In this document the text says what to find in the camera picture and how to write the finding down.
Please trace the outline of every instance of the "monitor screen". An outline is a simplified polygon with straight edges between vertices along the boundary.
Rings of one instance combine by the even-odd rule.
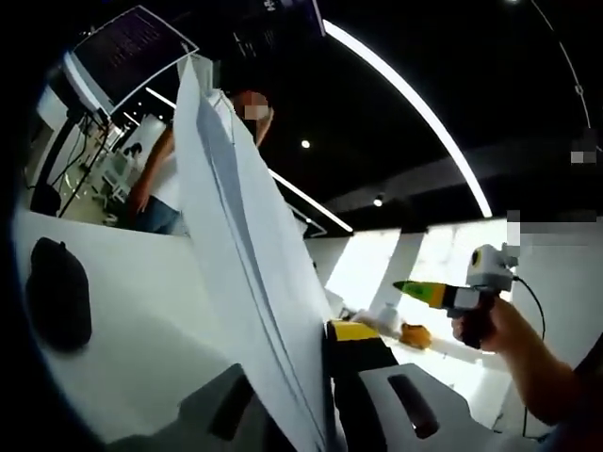
[[[148,9],[135,7],[82,41],[70,54],[70,68],[111,114],[151,78],[196,50]]]

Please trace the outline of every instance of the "white t-shirt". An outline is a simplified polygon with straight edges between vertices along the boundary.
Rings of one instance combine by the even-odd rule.
[[[226,136],[231,137],[236,113],[230,99],[220,89],[212,89],[207,96],[207,101],[220,116]],[[151,195],[172,209],[180,210],[180,182],[176,168],[176,153],[171,153],[159,168],[151,185]]]

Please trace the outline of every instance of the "white table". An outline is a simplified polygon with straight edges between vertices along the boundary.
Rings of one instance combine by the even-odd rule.
[[[88,275],[89,344],[74,355],[42,351],[59,388],[102,440],[164,427],[183,398],[229,365],[217,352],[220,324],[188,238],[20,211],[14,238],[22,283],[42,236],[64,241]]]

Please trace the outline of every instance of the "black computer mouse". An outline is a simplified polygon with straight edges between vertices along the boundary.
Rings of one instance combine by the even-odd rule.
[[[34,330],[57,351],[77,351],[92,335],[86,270],[64,242],[42,237],[31,252],[26,302]]]

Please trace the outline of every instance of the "black ceiling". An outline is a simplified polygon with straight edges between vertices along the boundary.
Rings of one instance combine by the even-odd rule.
[[[206,16],[199,10],[143,3],[203,50]],[[428,103],[467,156],[495,216],[520,209],[524,218],[601,208],[603,153],[598,165],[570,164],[586,120],[558,44],[571,57],[600,139],[603,15],[596,3],[541,0],[553,33],[529,0],[318,0],[323,18],[375,51]],[[175,73],[151,86],[175,100]],[[355,230],[421,230],[481,217],[431,128],[332,38],[257,64],[225,65],[222,86],[268,95],[276,115],[260,150],[267,164]],[[144,92],[126,109],[140,100],[171,113]],[[345,233],[283,193],[329,234]],[[372,200],[380,193],[384,206],[377,208]]]

